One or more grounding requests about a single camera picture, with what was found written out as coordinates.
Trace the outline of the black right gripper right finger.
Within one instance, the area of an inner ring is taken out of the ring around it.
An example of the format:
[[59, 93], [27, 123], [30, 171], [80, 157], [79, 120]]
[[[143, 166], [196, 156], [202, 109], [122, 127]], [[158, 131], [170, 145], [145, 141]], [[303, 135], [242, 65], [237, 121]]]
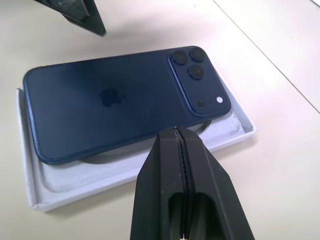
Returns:
[[185, 168], [192, 208], [187, 210], [189, 240], [253, 240], [231, 178], [200, 137], [179, 129], [186, 149]]

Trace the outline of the black pointed right gripper left finger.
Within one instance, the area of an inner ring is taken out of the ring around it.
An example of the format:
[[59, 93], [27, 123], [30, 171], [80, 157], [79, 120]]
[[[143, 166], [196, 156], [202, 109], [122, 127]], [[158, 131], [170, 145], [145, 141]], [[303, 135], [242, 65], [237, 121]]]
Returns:
[[37, 0], [62, 14], [70, 23], [91, 33], [104, 36], [107, 31], [94, 0]]

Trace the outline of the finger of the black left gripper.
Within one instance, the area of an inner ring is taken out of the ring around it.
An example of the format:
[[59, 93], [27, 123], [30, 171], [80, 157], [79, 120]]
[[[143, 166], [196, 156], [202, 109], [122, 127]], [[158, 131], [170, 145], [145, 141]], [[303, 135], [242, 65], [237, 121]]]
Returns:
[[181, 141], [174, 128], [161, 131], [136, 180], [130, 239], [181, 238], [183, 175]]

